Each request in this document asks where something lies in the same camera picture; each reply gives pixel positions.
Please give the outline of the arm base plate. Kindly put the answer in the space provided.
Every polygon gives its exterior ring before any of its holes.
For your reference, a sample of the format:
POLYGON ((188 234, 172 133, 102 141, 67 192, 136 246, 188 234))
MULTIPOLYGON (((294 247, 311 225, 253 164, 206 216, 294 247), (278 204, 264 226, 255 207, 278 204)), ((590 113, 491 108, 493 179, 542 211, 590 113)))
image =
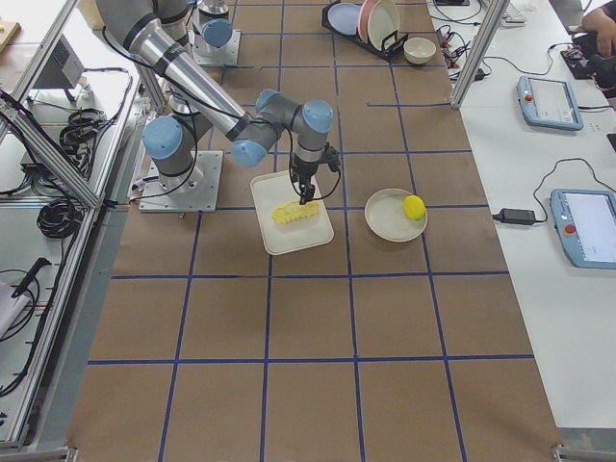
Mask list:
POLYGON ((192 152, 195 165, 191 174, 166 177, 150 162, 152 181, 144 185, 139 209, 144 213, 213 213, 217 209, 218 189, 223 165, 223 152, 192 152))
POLYGON ((202 67, 237 65, 241 31, 204 30, 204 35, 192 33, 192 55, 202 67))

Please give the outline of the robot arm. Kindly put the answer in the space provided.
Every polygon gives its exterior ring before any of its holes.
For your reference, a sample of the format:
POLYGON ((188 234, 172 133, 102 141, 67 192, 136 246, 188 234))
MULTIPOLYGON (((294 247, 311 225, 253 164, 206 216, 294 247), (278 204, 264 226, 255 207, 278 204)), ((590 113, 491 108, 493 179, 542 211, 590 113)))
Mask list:
POLYGON ((223 0, 198 0, 192 14, 193 49, 201 58, 219 59, 236 55, 241 32, 230 21, 229 8, 223 0))
POLYGON ((298 103, 276 90, 264 90, 251 116, 194 60, 189 50, 186 1, 98 1, 105 32, 179 91, 232 144, 234 158, 254 167, 282 133, 296 136, 290 153, 290 179, 301 204, 315 199, 312 177, 327 164, 339 174, 338 151, 328 135, 333 110, 322 100, 298 103))

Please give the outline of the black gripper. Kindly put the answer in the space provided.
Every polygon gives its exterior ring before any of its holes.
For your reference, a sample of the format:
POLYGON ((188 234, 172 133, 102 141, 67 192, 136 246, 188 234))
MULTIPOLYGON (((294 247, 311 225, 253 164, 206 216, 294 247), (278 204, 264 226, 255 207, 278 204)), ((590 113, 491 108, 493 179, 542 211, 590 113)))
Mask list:
POLYGON ((317 173, 319 164, 304 161, 291 161, 291 179, 297 193, 300 195, 299 204, 305 205, 308 200, 315 200, 315 185, 312 177, 317 173))

